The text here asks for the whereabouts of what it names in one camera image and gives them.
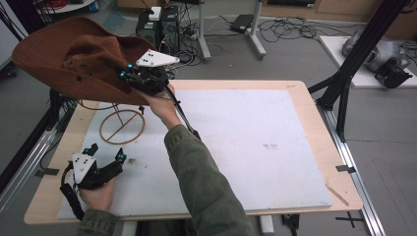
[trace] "wooden table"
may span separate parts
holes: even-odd
[[[292,81],[171,81],[177,89],[285,89],[289,92],[295,110],[299,116],[307,140],[323,174],[333,205],[330,207],[309,207],[292,209],[271,209],[248,212],[251,215],[269,215],[283,213],[301,213],[318,211],[350,211],[362,208],[362,201],[347,172],[338,172],[335,166],[343,165],[340,155],[328,133],[328,129],[317,110],[314,100],[302,82]],[[89,107],[98,102],[85,102]],[[25,215],[27,224],[49,224],[75,222],[75,220],[58,220],[57,212],[64,196],[61,194],[60,180],[68,160],[74,152],[82,148],[94,111],[78,106],[60,145],[49,164],[49,168],[60,169],[56,176],[45,175],[32,199]],[[138,220],[134,216],[121,220]]]

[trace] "person's arm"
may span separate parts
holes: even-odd
[[[143,94],[168,129],[165,145],[198,235],[253,235],[252,225],[207,147],[181,124],[172,101]]]
[[[113,202],[116,178],[96,190],[80,189],[80,197],[89,208],[80,222],[79,236],[110,236],[113,235],[116,216],[108,212]]]

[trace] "brown cowboy hat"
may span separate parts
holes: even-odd
[[[136,36],[117,36],[88,18],[71,18],[19,42],[13,61],[30,75],[74,99],[144,105],[118,74],[154,47]]]

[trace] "white plastic part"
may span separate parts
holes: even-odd
[[[138,61],[136,65],[143,67],[158,67],[180,62],[178,57],[166,55],[157,51],[148,50]]]
[[[95,157],[86,154],[73,154],[74,178],[80,184],[95,162]]]
[[[260,216],[261,232],[263,235],[273,235],[273,222],[271,215]]]
[[[161,8],[151,7],[150,9],[153,11],[153,13],[149,14],[149,20],[153,22],[159,21]]]

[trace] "person's hand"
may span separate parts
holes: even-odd
[[[168,87],[173,93],[175,93],[175,88],[172,84],[169,84]],[[166,91],[163,91],[155,96],[147,95],[141,91],[138,92],[147,100],[152,112],[160,118],[168,130],[181,124],[174,103]]]
[[[80,189],[80,197],[89,209],[109,211],[113,202],[114,186],[116,177],[111,179],[103,187],[95,190]]]

